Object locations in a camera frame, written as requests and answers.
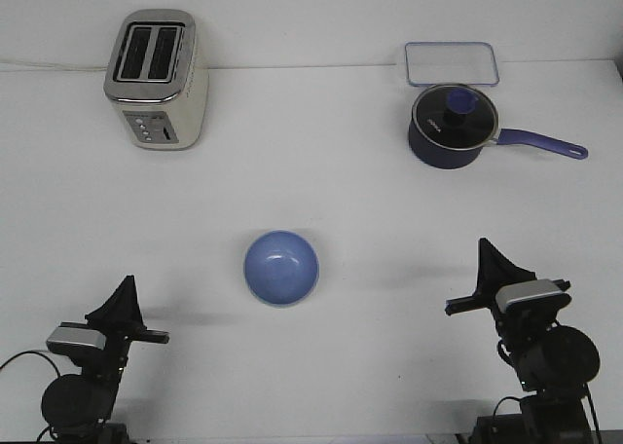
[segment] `blue lid knob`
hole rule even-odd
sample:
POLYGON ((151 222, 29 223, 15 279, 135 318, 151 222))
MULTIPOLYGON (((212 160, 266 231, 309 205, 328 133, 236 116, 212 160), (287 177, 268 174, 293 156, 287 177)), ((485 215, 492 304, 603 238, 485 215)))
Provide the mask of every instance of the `blue lid knob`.
POLYGON ((458 115, 468 115, 476 109, 478 96, 465 87, 456 87, 446 95, 446 107, 458 115))

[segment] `white table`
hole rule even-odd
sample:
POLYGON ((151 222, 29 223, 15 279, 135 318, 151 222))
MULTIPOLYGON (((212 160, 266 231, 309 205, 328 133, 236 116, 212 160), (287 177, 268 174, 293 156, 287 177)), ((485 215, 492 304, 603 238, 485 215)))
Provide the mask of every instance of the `white table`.
MULTIPOLYGON (((43 348, 134 274, 145 323, 115 419, 134 437, 468 431, 521 390, 471 294, 489 238, 541 278, 572 282, 559 316, 589 335, 603 428, 621 427, 623 84, 610 61, 503 63, 501 124, 580 143, 576 161, 487 147, 459 170, 424 165, 407 126, 417 91, 395 67, 210 72, 200 142, 130 144, 103 73, 0 73, 0 358, 43 348), (287 309, 241 271, 271 229, 315 248, 320 278, 287 309)), ((74 370, 57 359, 64 372, 74 370)), ((0 374, 0 439, 33 439, 52 369, 0 374)))

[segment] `blue bowl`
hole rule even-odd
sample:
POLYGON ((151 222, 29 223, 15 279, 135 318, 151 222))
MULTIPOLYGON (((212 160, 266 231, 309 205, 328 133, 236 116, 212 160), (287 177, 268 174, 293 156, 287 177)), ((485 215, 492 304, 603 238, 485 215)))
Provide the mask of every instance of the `blue bowl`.
POLYGON ((246 251, 244 277, 261 300, 291 305, 312 291, 318 279, 318 259, 310 244, 298 235, 269 232, 246 251))

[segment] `cream toaster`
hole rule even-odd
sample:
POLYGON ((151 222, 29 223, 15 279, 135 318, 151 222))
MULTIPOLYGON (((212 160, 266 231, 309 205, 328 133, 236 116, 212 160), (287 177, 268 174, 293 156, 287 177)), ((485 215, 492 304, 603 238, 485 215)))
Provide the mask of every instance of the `cream toaster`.
POLYGON ((124 20, 104 92, 135 145, 162 150, 193 145, 202 131, 207 84, 190 14, 148 9, 124 20))

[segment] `purple handle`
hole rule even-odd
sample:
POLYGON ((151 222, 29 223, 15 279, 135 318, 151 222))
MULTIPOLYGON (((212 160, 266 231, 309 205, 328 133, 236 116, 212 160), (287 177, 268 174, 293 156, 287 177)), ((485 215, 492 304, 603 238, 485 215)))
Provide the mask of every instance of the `purple handle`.
POLYGON ((501 129, 497 138, 498 145, 524 144, 538 147, 539 149, 549 150, 557 154, 571 157, 572 159, 582 160, 588 157, 588 150, 581 145, 571 144, 563 140, 537 134, 528 130, 521 129, 501 129))

